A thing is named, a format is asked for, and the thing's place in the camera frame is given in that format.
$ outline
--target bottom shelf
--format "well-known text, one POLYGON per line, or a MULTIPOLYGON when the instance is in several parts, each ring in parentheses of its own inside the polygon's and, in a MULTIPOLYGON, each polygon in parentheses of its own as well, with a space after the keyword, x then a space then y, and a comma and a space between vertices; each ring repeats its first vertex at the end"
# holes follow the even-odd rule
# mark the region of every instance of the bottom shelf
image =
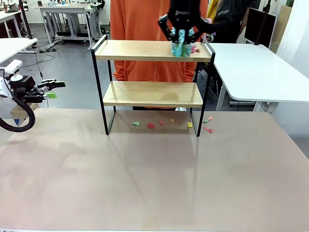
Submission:
POLYGON ((111 81, 104 105, 194 107, 203 104, 196 83, 111 81))

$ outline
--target orange sweatshirt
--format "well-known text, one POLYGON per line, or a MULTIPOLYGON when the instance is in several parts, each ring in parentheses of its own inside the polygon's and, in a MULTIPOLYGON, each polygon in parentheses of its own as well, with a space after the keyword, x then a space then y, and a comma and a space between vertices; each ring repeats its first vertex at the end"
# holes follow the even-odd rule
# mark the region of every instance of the orange sweatshirt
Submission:
MULTIPOLYGON (((158 25, 169 11, 170 0, 111 0, 113 40, 166 41, 158 25)), ((201 0, 201 15, 206 18, 207 0, 201 0)), ((115 61, 118 81, 192 82, 196 62, 115 61)))

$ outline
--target top shelf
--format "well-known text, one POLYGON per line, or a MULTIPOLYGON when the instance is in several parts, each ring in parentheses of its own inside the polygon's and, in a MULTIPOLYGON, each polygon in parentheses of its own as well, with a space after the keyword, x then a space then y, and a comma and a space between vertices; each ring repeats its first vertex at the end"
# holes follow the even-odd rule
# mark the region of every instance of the top shelf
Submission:
POLYGON ((106 40, 96 51, 96 58, 103 60, 143 60, 210 62, 211 54, 203 43, 196 42, 200 52, 189 57, 175 57, 171 53, 171 41, 106 40))

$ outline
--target teal towel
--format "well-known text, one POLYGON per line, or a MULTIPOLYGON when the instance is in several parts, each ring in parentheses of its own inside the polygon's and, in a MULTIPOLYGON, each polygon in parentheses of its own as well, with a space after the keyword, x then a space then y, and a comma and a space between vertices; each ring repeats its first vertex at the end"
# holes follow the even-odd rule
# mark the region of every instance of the teal towel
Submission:
MULTIPOLYGON (((172 28, 172 34, 175 34, 176 30, 175 28, 172 28)), ((173 43, 172 42, 172 54, 176 57, 188 57, 191 54, 191 49, 192 49, 192 43, 191 44, 186 44, 184 45, 184 34, 185 31, 179 30, 179 39, 178 43, 173 43)), ((189 36, 194 34, 193 28, 189 30, 189 36)))

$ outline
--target computer monitor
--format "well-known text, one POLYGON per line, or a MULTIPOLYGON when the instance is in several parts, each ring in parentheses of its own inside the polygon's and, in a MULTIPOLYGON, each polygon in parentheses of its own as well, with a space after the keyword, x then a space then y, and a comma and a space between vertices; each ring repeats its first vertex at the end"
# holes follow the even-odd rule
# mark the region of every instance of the computer monitor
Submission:
MULTIPOLYGON (((250 8, 248 21, 247 21, 247 28, 245 32, 245 39, 248 41, 255 43, 257 39, 257 35, 260 31, 262 20, 264 17, 264 12, 259 10, 250 8)), ((265 47, 269 47, 272 33, 275 27, 276 17, 271 14, 267 14, 266 21, 261 33, 261 37, 259 40, 259 44, 264 45, 265 47)))

